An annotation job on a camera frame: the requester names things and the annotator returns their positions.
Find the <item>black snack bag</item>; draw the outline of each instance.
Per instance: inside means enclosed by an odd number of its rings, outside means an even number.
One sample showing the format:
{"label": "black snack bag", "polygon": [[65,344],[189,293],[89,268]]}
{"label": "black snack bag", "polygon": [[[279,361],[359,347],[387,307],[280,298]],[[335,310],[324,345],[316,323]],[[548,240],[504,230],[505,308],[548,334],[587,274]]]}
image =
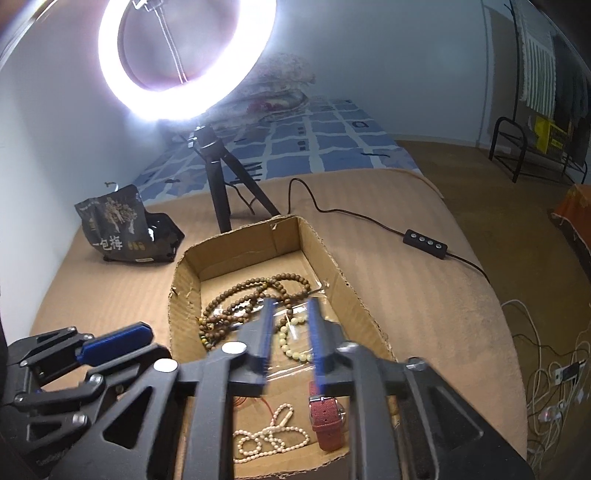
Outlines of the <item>black snack bag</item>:
{"label": "black snack bag", "polygon": [[86,239],[105,261],[172,262],[184,239],[168,215],[145,210],[135,185],[75,207]]}

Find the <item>tripod leg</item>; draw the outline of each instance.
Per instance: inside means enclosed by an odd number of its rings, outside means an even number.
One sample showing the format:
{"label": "tripod leg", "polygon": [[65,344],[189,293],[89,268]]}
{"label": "tripod leg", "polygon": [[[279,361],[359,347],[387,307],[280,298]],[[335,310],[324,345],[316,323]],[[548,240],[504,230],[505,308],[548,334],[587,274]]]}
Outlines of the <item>tripod leg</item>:
{"label": "tripod leg", "polygon": [[209,181],[209,190],[212,194],[213,208],[216,211],[217,224],[220,232],[232,230],[230,223],[230,203],[223,179],[222,162],[205,159],[205,172]]}
{"label": "tripod leg", "polygon": [[240,161],[231,153],[227,153],[222,160],[230,167],[230,169],[234,172],[236,177],[246,185],[246,188],[251,191],[251,193],[255,196],[255,198],[261,202],[261,205],[267,209],[267,212],[271,214],[271,216],[280,215],[279,210],[277,207],[273,205],[273,202],[269,200],[269,197],[265,195],[265,192],[261,190],[258,186],[258,183],[250,176],[250,174],[244,168],[244,165],[240,163]]}

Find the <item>beige bed sheet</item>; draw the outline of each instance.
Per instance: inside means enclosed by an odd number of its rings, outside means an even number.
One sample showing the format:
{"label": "beige bed sheet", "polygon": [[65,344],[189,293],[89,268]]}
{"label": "beige bed sheet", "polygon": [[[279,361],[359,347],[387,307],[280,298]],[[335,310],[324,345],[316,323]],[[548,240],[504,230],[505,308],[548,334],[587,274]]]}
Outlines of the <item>beige bed sheet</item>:
{"label": "beige bed sheet", "polygon": [[[399,170],[344,170],[302,178],[321,208],[363,213],[403,232],[411,228],[478,262],[437,189],[422,177]],[[288,182],[261,183],[281,213],[287,212]],[[442,261],[408,247],[365,220],[318,213],[302,185],[294,183],[293,189],[292,213],[308,220],[324,240],[397,358],[428,360],[525,456],[527,418],[517,354],[499,301],[482,275],[457,260]],[[259,204],[253,217],[235,192],[229,189],[228,195],[234,227],[266,218]],[[219,233],[208,193],[150,210],[168,213],[183,230],[181,250]],[[76,325],[101,335],[142,321],[152,326],[157,342],[168,345],[173,272],[174,264],[105,263],[78,231],[32,333]],[[63,385],[75,384],[79,376],[69,375]]]}

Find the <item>wristwatch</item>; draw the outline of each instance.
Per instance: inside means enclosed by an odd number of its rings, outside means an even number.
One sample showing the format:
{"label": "wristwatch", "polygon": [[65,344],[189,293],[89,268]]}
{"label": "wristwatch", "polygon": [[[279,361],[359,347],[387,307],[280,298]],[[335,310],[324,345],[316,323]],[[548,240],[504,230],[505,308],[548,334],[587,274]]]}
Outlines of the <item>wristwatch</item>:
{"label": "wristwatch", "polygon": [[345,443],[343,427],[346,412],[334,397],[324,397],[314,382],[310,382],[310,423],[316,432],[318,445],[325,452],[338,450]]}

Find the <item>cardboard box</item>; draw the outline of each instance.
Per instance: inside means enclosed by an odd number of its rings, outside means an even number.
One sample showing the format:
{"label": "cardboard box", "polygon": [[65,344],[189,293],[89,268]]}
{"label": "cardboard box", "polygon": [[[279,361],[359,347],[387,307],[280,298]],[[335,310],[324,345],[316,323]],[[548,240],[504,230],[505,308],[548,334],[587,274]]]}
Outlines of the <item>cardboard box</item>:
{"label": "cardboard box", "polygon": [[[168,310],[173,357],[179,362],[205,357],[197,319],[213,298],[249,278],[270,277],[283,272],[302,275],[310,281],[313,290],[314,286],[320,288],[314,295],[320,298],[323,315],[339,322],[348,339],[367,346],[380,358],[394,358],[387,337],[318,235],[304,219],[295,216],[276,217],[245,226],[205,240],[185,252],[176,266]],[[290,293],[299,290],[291,284],[295,282],[285,283]],[[307,327],[298,326],[298,331],[297,348],[303,351],[307,343]],[[318,447],[312,431],[308,405],[308,383],[312,379],[313,366],[298,365],[285,357],[275,335],[264,398],[273,410],[282,403],[292,404],[295,411],[289,425],[304,429],[310,435],[310,444],[291,452],[237,464],[237,478],[276,478],[308,471],[314,471],[319,478],[337,472],[346,478],[344,457],[348,447],[326,453]],[[347,408],[346,399],[339,401]],[[257,432],[269,425],[270,416],[264,402],[248,399],[235,408],[234,426],[235,429]],[[288,432],[282,439],[288,446],[302,440],[294,432]]]}

